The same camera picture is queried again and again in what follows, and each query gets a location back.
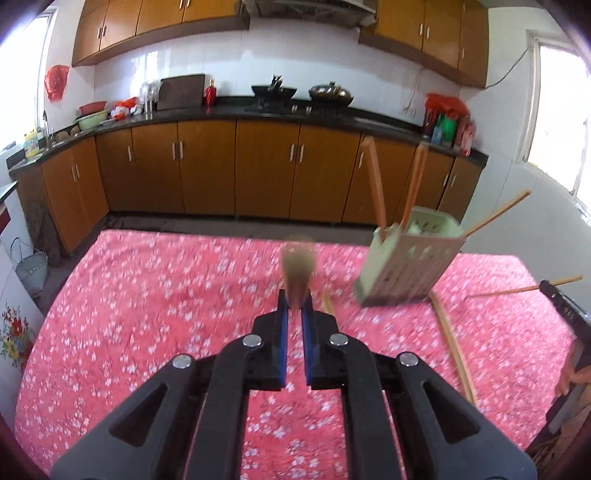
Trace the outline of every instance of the floor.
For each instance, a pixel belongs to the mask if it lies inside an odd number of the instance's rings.
[[[47,314],[70,273],[96,241],[100,232],[109,228],[269,240],[303,237],[311,238],[315,242],[349,245],[369,245],[373,231],[372,227],[367,226],[329,226],[280,221],[203,219],[163,215],[137,216],[111,213],[95,227],[71,257],[64,258],[58,268],[50,269],[43,292],[35,300],[43,315]]]

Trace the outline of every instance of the pink bed sheet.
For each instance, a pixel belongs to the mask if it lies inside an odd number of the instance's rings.
[[[282,242],[107,231],[51,308],[24,375],[16,436],[45,472],[174,355],[218,352],[272,311]],[[311,283],[332,296],[342,331],[375,352],[411,350],[456,388],[458,377],[428,304],[361,309],[352,283],[367,248],[318,244]],[[518,258],[459,255],[436,290],[474,377],[481,412],[520,447],[544,423],[571,334],[539,292],[469,293],[532,284]],[[243,480],[346,478],[337,391],[305,384],[299,314],[290,317],[288,385],[251,394]]]

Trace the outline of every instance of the range hood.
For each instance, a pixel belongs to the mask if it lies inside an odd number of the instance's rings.
[[[374,2],[377,0],[242,0],[251,17],[291,18],[346,28],[374,24]]]

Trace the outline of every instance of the flower painting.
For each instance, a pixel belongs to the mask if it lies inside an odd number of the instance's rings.
[[[15,309],[7,304],[0,323],[0,355],[9,358],[13,367],[24,372],[34,338],[27,318],[21,317],[20,307]]]

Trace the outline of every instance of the wire basket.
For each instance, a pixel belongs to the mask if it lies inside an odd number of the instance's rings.
[[[31,298],[36,298],[41,294],[43,287],[45,286],[48,271],[48,258],[45,252],[37,250],[32,245],[28,244],[25,245],[33,250],[33,254],[23,258],[22,245],[24,242],[19,237],[16,237],[10,245],[10,259],[12,262],[14,262],[12,258],[12,247],[14,247],[17,240],[21,253],[21,260],[16,263],[17,267],[15,271],[27,293]]]

